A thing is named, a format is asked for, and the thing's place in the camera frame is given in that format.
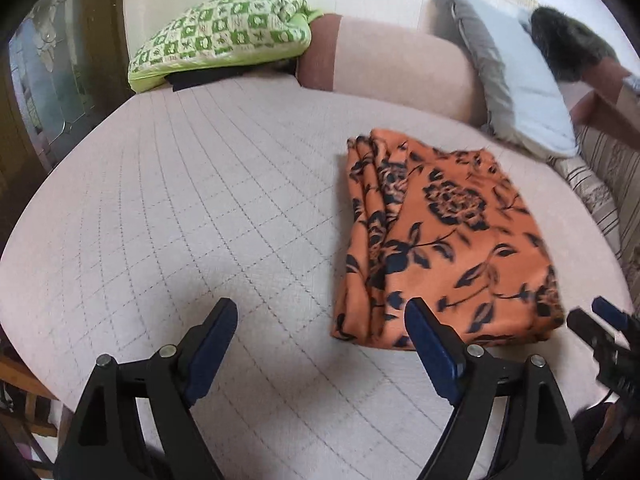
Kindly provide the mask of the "striped beige bedding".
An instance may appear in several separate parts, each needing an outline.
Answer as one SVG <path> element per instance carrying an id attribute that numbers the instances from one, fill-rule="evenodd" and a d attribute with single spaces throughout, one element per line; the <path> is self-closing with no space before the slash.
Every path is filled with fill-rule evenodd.
<path id="1" fill-rule="evenodd" d="M 639 305 L 639 153 L 589 126 L 574 128 L 578 155 L 550 166 L 580 198 L 623 270 Z"/>

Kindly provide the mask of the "black cloth under pillow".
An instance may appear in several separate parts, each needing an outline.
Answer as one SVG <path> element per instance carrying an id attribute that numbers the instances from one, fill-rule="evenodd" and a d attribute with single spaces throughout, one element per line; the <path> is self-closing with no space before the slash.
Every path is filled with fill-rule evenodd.
<path id="1" fill-rule="evenodd" d="M 185 72 L 168 74 L 165 76 L 165 80 L 171 85 L 172 91 L 177 92 L 202 86 L 203 84 L 239 77 L 249 71 L 250 67 L 245 66 L 199 68 L 198 70 L 186 70 Z"/>

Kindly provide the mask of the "pink quilted bolster cushion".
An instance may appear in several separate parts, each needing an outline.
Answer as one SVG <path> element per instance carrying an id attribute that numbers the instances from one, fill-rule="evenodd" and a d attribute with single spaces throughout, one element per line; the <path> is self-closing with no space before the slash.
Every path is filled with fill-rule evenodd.
<path id="1" fill-rule="evenodd" d="M 480 77 L 465 50 L 417 30 L 326 14 L 310 25 L 298 59 L 305 88 L 423 110 L 479 127 L 487 120 Z"/>

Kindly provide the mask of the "dark furry cushion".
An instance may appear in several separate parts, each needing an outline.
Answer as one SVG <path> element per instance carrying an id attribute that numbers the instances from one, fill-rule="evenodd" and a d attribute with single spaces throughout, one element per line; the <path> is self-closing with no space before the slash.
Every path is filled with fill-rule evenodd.
<path id="1" fill-rule="evenodd" d="M 532 13 L 530 36 L 556 81 L 580 81 L 585 70 L 606 58 L 618 61 L 613 47 L 591 28 L 550 6 Z"/>

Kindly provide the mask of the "grey white pillow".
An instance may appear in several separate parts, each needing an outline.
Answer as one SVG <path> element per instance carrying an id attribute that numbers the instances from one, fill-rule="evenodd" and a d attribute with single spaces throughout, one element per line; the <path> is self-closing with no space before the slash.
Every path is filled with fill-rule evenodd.
<path id="1" fill-rule="evenodd" d="M 576 156 L 560 88 L 521 22 L 485 0 L 439 2 L 450 12 L 480 77 L 488 131 L 543 160 Z"/>

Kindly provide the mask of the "orange black floral garment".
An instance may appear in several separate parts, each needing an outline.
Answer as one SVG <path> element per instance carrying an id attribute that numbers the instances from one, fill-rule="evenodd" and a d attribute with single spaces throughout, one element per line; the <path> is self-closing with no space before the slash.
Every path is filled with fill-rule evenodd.
<path id="1" fill-rule="evenodd" d="M 333 337 L 409 350 L 414 298 L 468 344 L 529 344 L 564 323 L 537 222 L 493 154 L 375 129 L 348 141 L 346 177 L 352 229 Z"/>

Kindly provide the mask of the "green white patterned pillow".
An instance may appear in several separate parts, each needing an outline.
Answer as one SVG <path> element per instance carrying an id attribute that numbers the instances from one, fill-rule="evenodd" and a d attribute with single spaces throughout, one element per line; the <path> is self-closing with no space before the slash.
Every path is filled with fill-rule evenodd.
<path id="1" fill-rule="evenodd" d="M 252 66 L 302 55 L 310 24 L 322 17 L 306 0 L 208 0 L 180 14 L 137 50 L 128 66 L 133 92 L 174 73 Z"/>

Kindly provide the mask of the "stained glass wooden door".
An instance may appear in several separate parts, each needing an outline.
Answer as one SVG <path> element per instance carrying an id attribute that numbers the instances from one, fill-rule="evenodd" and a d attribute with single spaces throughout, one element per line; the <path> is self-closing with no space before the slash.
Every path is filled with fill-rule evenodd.
<path id="1" fill-rule="evenodd" d="M 132 95 L 122 0 L 28 0 L 1 37 L 1 237 Z"/>

